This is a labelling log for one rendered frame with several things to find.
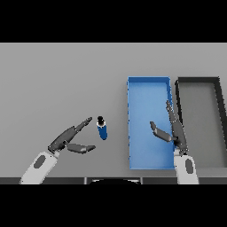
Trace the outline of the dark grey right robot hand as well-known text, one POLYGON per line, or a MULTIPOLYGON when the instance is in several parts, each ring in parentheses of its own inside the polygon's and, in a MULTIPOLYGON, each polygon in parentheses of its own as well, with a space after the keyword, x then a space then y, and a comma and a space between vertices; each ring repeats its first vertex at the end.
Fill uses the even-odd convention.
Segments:
POLYGON ((168 111, 168 117, 169 117, 169 121, 171 124, 172 134, 169 134, 166 131, 159 129, 156 126, 156 124, 153 121, 151 121, 150 125, 151 125, 151 129, 153 131, 153 134, 156 137, 158 137, 166 142, 173 141, 175 147, 180 150, 180 153, 187 154, 188 145, 186 142, 186 135, 184 132, 184 127, 183 127, 182 123, 176 118, 173 108, 168 100, 166 101, 166 108, 168 111))

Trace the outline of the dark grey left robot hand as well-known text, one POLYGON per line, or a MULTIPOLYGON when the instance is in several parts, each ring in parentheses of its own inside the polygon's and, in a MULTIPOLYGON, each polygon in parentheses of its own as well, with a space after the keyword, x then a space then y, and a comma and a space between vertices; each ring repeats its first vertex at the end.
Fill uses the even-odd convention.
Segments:
POLYGON ((92 120, 91 117, 87 118, 85 121, 80 123, 78 126, 72 126, 62 132, 55 140, 51 142, 48 146, 48 150, 51 153, 55 153, 56 151, 61 151, 63 149, 67 149, 73 153, 86 153, 92 151, 96 148, 95 145, 78 145, 72 144, 71 141, 73 138, 85 127, 87 126, 90 121, 92 120))

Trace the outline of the dark grey rectangular bin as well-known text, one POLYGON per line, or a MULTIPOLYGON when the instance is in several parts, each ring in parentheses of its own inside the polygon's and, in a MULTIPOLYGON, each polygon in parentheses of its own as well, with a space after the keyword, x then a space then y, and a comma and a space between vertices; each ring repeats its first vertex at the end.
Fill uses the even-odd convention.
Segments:
POLYGON ((220 78, 178 77, 176 105, 197 168, 227 168, 227 114, 220 78))

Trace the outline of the blue rectangular bin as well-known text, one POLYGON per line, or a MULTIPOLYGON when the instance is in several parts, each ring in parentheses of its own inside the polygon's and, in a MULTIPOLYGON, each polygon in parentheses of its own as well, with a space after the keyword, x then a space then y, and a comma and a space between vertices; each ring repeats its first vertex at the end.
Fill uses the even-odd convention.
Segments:
POLYGON ((129 168, 173 169, 174 144, 157 138, 150 122, 158 129, 172 134, 166 101, 172 103, 168 76, 129 76, 128 135, 129 168))

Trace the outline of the blue pipe with dark end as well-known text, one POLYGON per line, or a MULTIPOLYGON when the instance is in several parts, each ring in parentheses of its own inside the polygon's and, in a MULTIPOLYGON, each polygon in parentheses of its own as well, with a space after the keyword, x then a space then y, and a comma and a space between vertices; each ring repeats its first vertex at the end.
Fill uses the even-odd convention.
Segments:
POLYGON ((106 122, 102 116, 98 117, 97 126, 98 126, 99 136, 103 140, 106 140, 107 139, 107 128, 106 128, 106 122))

